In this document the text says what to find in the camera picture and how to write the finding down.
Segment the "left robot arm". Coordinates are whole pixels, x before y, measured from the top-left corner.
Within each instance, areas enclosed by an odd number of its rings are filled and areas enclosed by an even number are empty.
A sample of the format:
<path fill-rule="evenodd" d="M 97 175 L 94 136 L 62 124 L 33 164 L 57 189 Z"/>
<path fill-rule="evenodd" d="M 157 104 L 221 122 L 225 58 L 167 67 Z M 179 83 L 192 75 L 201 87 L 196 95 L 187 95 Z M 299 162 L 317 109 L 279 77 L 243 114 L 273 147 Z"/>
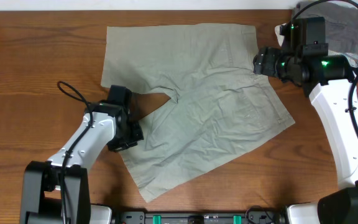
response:
<path fill-rule="evenodd" d="M 90 202 L 88 172 L 104 147 L 119 152 L 143 140 L 131 116 L 132 92 L 113 85 L 105 100 L 85 103 L 79 128 L 45 162 L 32 161 L 24 171 L 20 223 L 117 223 L 113 210 Z"/>

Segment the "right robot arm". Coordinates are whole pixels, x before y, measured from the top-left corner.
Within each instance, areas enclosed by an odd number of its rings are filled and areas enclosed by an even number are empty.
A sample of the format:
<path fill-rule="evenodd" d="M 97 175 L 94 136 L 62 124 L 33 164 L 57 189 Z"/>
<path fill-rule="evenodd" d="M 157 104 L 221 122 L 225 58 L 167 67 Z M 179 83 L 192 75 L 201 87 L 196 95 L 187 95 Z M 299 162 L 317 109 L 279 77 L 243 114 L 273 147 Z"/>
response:
<path fill-rule="evenodd" d="M 280 48 L 262 47 L 254 73 L 300 86 L 323 124 L 338 190 L 317 202 L 285 207 L 277 223 L 358 223 L 358 97 L 354 67 L 329 54 L 323 17 L 295 19 L 279 27 Z"/>

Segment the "khaki green shorts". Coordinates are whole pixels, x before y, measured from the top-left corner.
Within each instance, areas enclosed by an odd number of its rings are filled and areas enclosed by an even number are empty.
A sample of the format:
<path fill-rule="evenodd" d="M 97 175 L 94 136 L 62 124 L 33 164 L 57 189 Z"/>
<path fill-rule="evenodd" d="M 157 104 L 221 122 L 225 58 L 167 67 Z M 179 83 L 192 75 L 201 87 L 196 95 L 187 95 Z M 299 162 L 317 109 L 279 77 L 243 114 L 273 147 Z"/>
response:
<path fill-rule="evenodd" d="M 254 73 L 257 52 L 254 26 L 108 27 L 101 85 L 168 96 L 141 119 L 144 139 L 121 154 L 146 202 L 294 124 L 268 78 Z"/>

